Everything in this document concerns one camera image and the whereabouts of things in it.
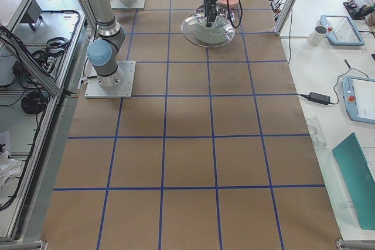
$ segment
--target clear plastic holder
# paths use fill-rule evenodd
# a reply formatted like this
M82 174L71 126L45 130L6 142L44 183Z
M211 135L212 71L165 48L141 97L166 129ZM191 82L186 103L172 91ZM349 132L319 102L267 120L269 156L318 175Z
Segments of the clear plastic holder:
M327 146L324 139L321 126L317 117L307 118L306 124L312 139L313 146L325 147Z

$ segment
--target blue tape grid line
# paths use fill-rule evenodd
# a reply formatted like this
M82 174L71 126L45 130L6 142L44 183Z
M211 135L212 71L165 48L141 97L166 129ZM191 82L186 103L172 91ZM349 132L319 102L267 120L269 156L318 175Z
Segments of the blue tape grid line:
M163 155L162 155L162 175L161 175L161 192L160 192L160 213L159 213L159 241L158 250L162 249L163 233L163 199L164 199L164 171L165 171L165 146L166 146L166 117L168 109L168 82L169 82L169 53L171 49L171 18L172 18L172 0L169 1L169 35L168 35L168 53L166 61L166 81L165 81L165 105L164 105L164 128L163 128Z
M53 191L111 191L111 190L253 190L253 189L312 189L324 184L282 184L274 186L214 186L214 187L56 187Z
M117 126L116 126L116 132L115 136L82 136L82 137L69 137L69 139L113 139L114 144L113 144L113 149L112 149L112 157L111 157L111 163L110 163L110 168L108 172L108 180L107 180L107 186L106 187L87 187L87 188L55 188L54 191L105 191L105 199L104 199L104 204L103 204L103 211L102 211L102 216L101 216L101 223L100 223L100 229L99 229L99 235L98 235L98 241L97 241L97 250L100 250L100 243L101 243L101 237L103 233L103 226L104 226L104 221L105 221L105 212L107 208L107 202L108 202L108 194L109 191L113 190L160 190L161 192L161 201L160 201L160 217L159 217L159 243L158 243L158 250L162 249L162 218L163 218L163 191L164 190L215 190L216 191L216 208L217 208L217 227L218 227L218 236L219 236L219 245L220 245L220 250L223 250L223 241L221 237L221 222L220 222L220 199L219 199L219 190L224 190L224 189L270 189L271 190L271 196L272 196L272 203L274 206L274 213L275 213L275 218L277 222L277 228L278 228L278 233L279 233L279 239L281 243L281 248L284 250L284 242L282 238L282 232L281 232L281 227L279 223L279 218L278 218L278 213L277 213L277 204L275 201L275 196L274 196L274 189L285 189L285 188L317 188L317 187L325 187L324 184L295 184L295 185L272 185L272 179L271 179L271 172L270 172L270 167L268 164L268 159L267 159L267 151L265 150L265 143L264 143L264 138L265 137L292 137L292 136L309 136L307 133L303 134L263 134L261 122L260 122L260 115L259 115L259 110L257 106L257 97L260 96L275 96L275 95L296 95L296 93L280 93L280 94L255 94L254 92L254 84L252 80L252 74L251 74L251 63L285 63L286 60L269 60L269 61L249 61L248 60L248 53L247 53L247 48L246 48L246 41L244 38L245 34L267 34L267 33L272 33L272 32L250 32L250 33L245 33L243 31L243 28L241 27L241 34L243 38L243 44L245 48L245 53L246 53L246 61L242 61L242 63L246 63L248 65L248 71L249 71L249 76L251 80L251 88L253 90L254 94L251 95L212 95L211 93L211 88L210 88L210 64L211 63L228 63L226 61L210 61L209 60L209 52L208 49L206 49L206 56L207 60L202 61L201 63L207 63L207 71L208 71L208 79L209 79L209 95L168 95L168 77L169 77L169 64L170 63L190 63L189 61L176 61L176 62L171 62L169 61L169 51L170 51L170 46L171 46L171 35L172 34L180 34L180 33L172 33L171 32L171 14L172 11L191 11L191 9L172 9L172 0L170 0L170 7L169 9L146 9L146 10L153 10L153 11L169 11L169 32L168 33L134 33L134 28L135 28L135 22L137 18L138 11L135 13L134 17L134 22L132 26L132 31L130 33L130 40L129 40L129 48L128 48L128 54L127 54L127 60L129 59L129 54L131 51L131 45L132 45L132 40L133 40L133 35L150 35L150 34L162 34L162 35L168 35L168 58L167 62L165 61L159 61L159 62L154 62L154 61L141 61L138 63L166 63L167 64L167 73L166 73L166 94L165 95L139 95L135 97L165 97L165 112L164 112L164 128L163 128L163 136L118 136L118 130L120 127L120 120L121 120L121 112L122 112L122 106L124 104L124 99L121 99L120 102L120 108L119 108L119 113L118 113L118 119L117 119ZM246 10L270 10L269 8L256 8L256 9L244 9ZM257 118L258 118L258 126L260 129L260 134L259 135L231 135L231 136L216 136L214 134L214 122L213 122L213 104L212 104L212 97L253 97L254 102L255 102L255 108L257 112ZM167 136L166 135L166 122L167 122L167 106L168 106L168 97L209 97L210 100L210 115L211 115L211 126L212 126L212 135L211 136ZM262 147L264 151L264 157L265 157L265 162L266 162L266 167L267 167L267 174L268 174L268 181L269 185L265 186L219 186L218 181L217 181L217 166L216 166L216 148L215 148L215 139L216 138L248 138L248 137L260 137L262 141ZM113 169L113 164L114 164L114 158L115 158L115 150L116 150L116 145L117 145L117 140L118 139L134 139L134 138L158 138L158 139L163 139L163 152L162 152L162 177L161 177L161 186L160 187L110 187L111 183L111 174L112 174L112 169ZM214 163L214 178L215 178L215 186L214 187L165 187L164 186L164 169L165 169L165 145L166 145L166 140L167 139L184 139L184 138L211 138L212 139L212 145L213 145L213 163Z
M134 26L135 26L135 20L137 18L137 14L138 14L138 10L135 12L135 16L134 16L133 27L132 27L132 32L131 32L132 34L134 32ZM127 60L129 60L129 54L130 54L131 45L132 45L132 38L133 38L132 34L130 35L130 40L129 40ZM114 141L113 141L113 149L112 149L110 169L109 169L109 172L108 172L107 188L105 190L103 211L101 213L100 228L99 228L99 234L98 234L98 240L97 240L96 250L100 250L101 237L102 237L102 234L103 234L105 212L107 210L108 194L109 194L110 186L111 186L112 169L113 169L113 163L114 163L114 158L115 158L116 145L117 145L117 136L118 136L118 130L120 128L120 121L121 121L121 113L122 113L122 106L123 106L123 104L124 104L124 98L121 98L120 108L118 110L118 116L117 116L116 131L115 131L115 136L114 136Z
M214 130L214 122L213 122L213 103L212 103L212 92L211 92L211 75L210 75L210 58L209 58L209 50L206 49L206 56L207 56L207 74L209 79L209 97L210 97L210 116L211 116L211 132L212 132L212 151L213 151L213 166L214 166L214 176L215 176L215 187L219 186L217 182L217 165L216 165L216 147L215 147L215 130ZM219 235L219 247L220 250L223 250L223 238L221 235L221 220L220 220L220 198L219 198L219 190L215 189L216 193L216 212L217 212L217 232Z
M307 137L308 133L302 134L259 134L259 135L218 135L214 138L256 138L256 137ZM209 139L212 136L71 136L69 140L85 140L85 139Z
M245 48L246 59L248 60L248 51L247 51L247 46L246 46L246 40L245 40L244 33L242 33L241 35L242 35L242 40L243 40L243 44L244 44L244 48ZM250 75L251 88L253 89L253 93L255 93L255 87L254 87L254 83L253 83L253 75L251 73L250 64L248 64L248 72L249 72L249 75ZM281 245L281 249L285 250L284 239L282 237L282 231L281 231L281 226L280 226L280 221L279 221L279 216L278 216L278 211L277 211L277 204L276 204L276 199L275 199L275 194L274 194L274 188L272 186L271 171L270 171L270 166L269 166L269 163L268 163L267 151L265 149L263 129L262 129L262 125L261 125L260 113L259 113L259 108L258 108L258 104L257 104L257 96L255 95L253 97L254 97L254 103L255 103L255 110L256 110L256 113L257 113L259 131L260 131L260 135L261 135L260 138L261 138L261 142L262 142L262 148L263 148L263 153L264 153L264 160L265 160L265 165L266 165L266 168L267 168L267 176L268 176L268 181L270 183L270 191L271 191L271 197L272 197L272 204L274 206L274 213L275 213L277 230L278 230L278 234L279 234L280 245Z
M113 168L113 163L114 163L114 158L115 158L115 152L116 152L116 144L117 144L117 138L116 137L118 135L118 128L120 127L121 111L122 111L122 105L123 105L123 103L124 103L124 98L121 98L120 109L119 109L118 117L117 117L115 138L114 138L114 141L113 141L113 149L112 149L112 157L111 157L110 170L108 172L107 189L105 191L103 211L102 211L102 214L101 214L100 229L99 229L98 241L97 241L97 246L96 246L97 250L100 249L101 236L102 236L102 233L103 233L105 211L107 209L108 193L109 193L109 187L110 187L110 184L111 184L112 168Z
M247 64L247 63L287 63L287 60L252 60L252 61L211 61L210 64ZM137 64L161 64L165 61L137 61ZM170 61L170 64L196 64L206 63L205 61Z

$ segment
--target white table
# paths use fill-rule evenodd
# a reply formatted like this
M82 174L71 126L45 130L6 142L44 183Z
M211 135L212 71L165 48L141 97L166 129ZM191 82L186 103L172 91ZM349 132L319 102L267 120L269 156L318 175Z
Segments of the white table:
M361 48L344 49L332 46L327 39L323 39L317 47L309 45L306 39L291 39L292 59L289 66L297 93L321 93L329 95L331 101L336 102L333 86L337 77L348 70L344 59L348 60L351 67L374 78L375 61L371 54L375 53L375 39L365 37L364 40L366 44ZM282 39L282 44L286 56L289 57L289 39ZM356 71L349 74L363 77ZM331 152L352 132L356 133L362 146L375 147L375 125L350 120L342 99L341 83L336 90L340 99L338 105L324 106L301 97L301 106L305 118L317 117L327 144L326 148L316 147L315 151L343 239L375 240L375 231L360 229L355 211L349 203L350 196Z
M321 15L348 16L343 5L346 0L296 0L293 6L292 37L307 37L319 22ZM280 36L289 36L289 15Z

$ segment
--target pink object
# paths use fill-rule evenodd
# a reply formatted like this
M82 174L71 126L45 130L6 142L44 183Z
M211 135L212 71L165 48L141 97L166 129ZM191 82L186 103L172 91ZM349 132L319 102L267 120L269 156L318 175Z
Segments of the pink object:
M219 0L219 1L222 4L227 5L227 0ZM234 8L236 7L237 3L238 3L238 0L229 0L229 7Z

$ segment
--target black device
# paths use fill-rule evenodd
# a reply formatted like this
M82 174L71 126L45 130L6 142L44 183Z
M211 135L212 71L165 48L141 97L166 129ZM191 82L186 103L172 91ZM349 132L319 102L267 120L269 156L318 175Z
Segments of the black device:
M375 11L373 6L363 5L362 7L359 7L353 0L346 1L343 4L353 20L361 20Z
M29 73L27 69L25 69L24 66L20 63L20 61L16 61L14 63L12 70L13 70L13 73L16 75Z
M301 94L300 96L306 98L309 101L317 102L318 104L322 104L322 105L330 104L330 96L327 96L327 95L310 92L308 95Z
M42 22L42 9L36 0L32 0L20 23L28 23L30 28L35 32Z
M39 114L46 108L48 99L39 91L27 94L21 100L21 108L27 114Z
M359 20L360 19L359 7L354 1L346 1L343 4L344 4L344 7L346 8L347 12L349 13L350 17L353 20Z

